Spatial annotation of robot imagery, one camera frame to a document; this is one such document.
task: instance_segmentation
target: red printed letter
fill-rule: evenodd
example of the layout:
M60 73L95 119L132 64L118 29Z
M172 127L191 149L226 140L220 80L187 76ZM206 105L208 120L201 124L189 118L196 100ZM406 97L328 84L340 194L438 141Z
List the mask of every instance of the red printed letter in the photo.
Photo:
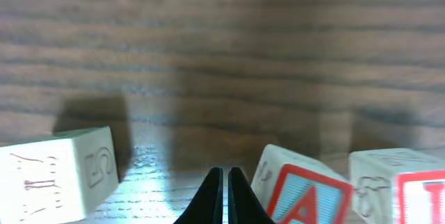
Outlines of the red printed letter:
M432 223L440 224L442 223L442 215L441 215L441 202L440 202L440 194L444 190L445 186L442 183L426 183L423 185L423 188L431 193L431 214L432 214Z
M292 220L301 221L304 224L317 224L316 188L311 186L303 197L297 202L290 213L281 221L288 224Z

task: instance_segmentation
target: white block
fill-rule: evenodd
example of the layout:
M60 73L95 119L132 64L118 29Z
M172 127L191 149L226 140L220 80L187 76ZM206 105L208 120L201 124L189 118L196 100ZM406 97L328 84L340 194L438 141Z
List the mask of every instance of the white block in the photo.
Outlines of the white block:
M0 147L0 223L85 218L118 186L108 127Z
M445 161L405 148L353 152L353 209L367 223L445 223Z
M252 190L276 223L343 223L352 186L325 164L267 145Z

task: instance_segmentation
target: wood grain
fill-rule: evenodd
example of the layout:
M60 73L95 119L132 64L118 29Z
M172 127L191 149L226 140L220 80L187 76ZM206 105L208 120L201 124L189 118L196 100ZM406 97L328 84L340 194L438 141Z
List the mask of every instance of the wood grain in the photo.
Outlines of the wood grain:
M268 143L444 157L444 52L445 0L0 0L0 132L110 125L123 182L82 223L172 223Z

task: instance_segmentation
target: red frame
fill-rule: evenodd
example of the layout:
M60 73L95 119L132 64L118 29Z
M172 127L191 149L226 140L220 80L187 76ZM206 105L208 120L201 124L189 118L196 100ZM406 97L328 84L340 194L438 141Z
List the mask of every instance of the red frame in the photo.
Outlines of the red frame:
M434 170L427 172L405 173L397 177L396 197L398 198L398 206L400 207L399 223L405 224L405 194L403 186L407 182L418 182L432 179L445 179L445 170Z
M284 186L284 180L286 179L286 176L288 174L294 174L298 175L310 180L313 180L315 182L320 182L323 184L326 184L328 186L340 189L344 192L343 199L340 204L339 211L337 212L337 215L334 219L334 224L342 224L344 218L346 217L346 212L348 210L351 197L353 194L353 186L349 184L348 182L342 182L337 179L332 179L330 177L326 177L324 175L321 175L319 173L315 173L314 171L310 171L301 167L297 167L292 164L284 164L280 171L280 175L278 177L277 183L275 185L275 188L273 189L272 198L270 199L269 205L267 207L267 214L269 216L272 216L272 213L275 211L275 208L278 203L278 198L280 197L280 193L282 191L282 188Z

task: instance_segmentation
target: wooden cube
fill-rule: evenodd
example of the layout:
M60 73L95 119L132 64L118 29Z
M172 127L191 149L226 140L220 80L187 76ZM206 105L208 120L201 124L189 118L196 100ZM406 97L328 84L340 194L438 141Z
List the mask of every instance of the wooden cube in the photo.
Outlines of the wooden cube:
M0 163L2 224L78 221L118 186L108 127L0 147Z
M276 223L343 223L352 186L325 164L267 145L252 190Z
M445 223L445 161L405 148L353 152L353 209L367 223Z

